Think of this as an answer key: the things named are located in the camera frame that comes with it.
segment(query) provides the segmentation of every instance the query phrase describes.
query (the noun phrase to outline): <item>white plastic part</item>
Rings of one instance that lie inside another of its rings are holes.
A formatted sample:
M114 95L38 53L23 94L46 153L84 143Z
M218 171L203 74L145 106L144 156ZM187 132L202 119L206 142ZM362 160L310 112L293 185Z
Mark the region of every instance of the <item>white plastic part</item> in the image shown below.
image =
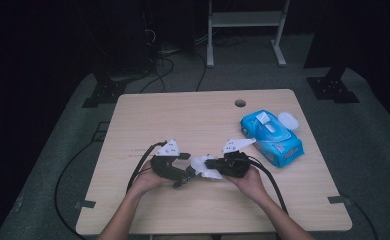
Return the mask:
M222 175L216 169L208 169L205 166L205 161L208 159L217 159L212 155L192 157L191 158L191 167L195 169L195 174L198 175L201 173L201 176L204 178L213 178L213 179L222 179Z
M277 119L289 130L295 130L300 126L298 120L288 112L279 113Z
M176 140L172 139L170 140L166 145L164 145L162 148L160 148L156 156L179 156L179 146L177 146Z
M255 117L258 119L258 121L261 122L261 124L265 124L265 123L267 123L267 122L270 122L270 118L269 118L269 116L267 115L267 113L265 113L265 112L262 112L262 113L258 114L258 115L255 116Z
M241 148L255 143L255 138L251 139L229 139L223 147L223 153L235 152Z

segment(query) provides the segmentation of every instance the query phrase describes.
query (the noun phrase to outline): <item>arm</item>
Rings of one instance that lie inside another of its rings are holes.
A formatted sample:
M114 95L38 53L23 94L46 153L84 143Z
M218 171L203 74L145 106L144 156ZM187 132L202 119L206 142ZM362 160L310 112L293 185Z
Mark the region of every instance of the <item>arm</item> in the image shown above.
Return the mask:
M151 162L145 163L142 167L143 172L136 178L117 211L98 236L98 239L127 239L139 200L146 192L169 181L159 177L150 168Z
M284 240L314 239L290 218L267 194L257 168L251 166L243 178L224 176L252 199L269 217L279 236Z

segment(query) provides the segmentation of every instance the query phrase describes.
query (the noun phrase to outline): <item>person's right hand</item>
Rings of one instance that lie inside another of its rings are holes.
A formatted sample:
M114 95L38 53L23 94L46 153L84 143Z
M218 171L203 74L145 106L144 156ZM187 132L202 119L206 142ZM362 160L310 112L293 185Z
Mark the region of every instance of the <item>person's right hand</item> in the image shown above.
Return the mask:
M254 166L250 166L243 178L229 176L223 177L235 184L245 196L255 202L261 198L268 197L268 194L264 189L263 182L261 181L260 173Z

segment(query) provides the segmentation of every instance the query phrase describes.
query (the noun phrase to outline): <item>person's left hand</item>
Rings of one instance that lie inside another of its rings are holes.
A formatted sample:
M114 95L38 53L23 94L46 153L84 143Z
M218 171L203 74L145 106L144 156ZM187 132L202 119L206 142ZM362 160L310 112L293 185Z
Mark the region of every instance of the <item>person's left hand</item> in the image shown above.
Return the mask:
M147 161L142 166L142 169L130 190L137 191L140 194L144 194L166 182L171 182L171 180L158 176L151 169L151 161Z

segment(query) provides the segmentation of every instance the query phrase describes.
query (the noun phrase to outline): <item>hand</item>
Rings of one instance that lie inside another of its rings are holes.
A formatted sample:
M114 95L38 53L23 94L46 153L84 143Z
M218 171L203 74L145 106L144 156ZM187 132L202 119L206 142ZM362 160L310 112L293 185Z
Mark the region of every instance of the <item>hand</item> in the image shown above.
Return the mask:
M158 176L151 169L151 161L147 161L134 181L132 187L129 191L136 191L137 193L143 195L144 193L159 187L161 184L170 182L171 180L162 178Z
M268 197L260 173L254 166L250 166L243 178L223 177L235 184L245 196L254 201L258 201L265 196Z

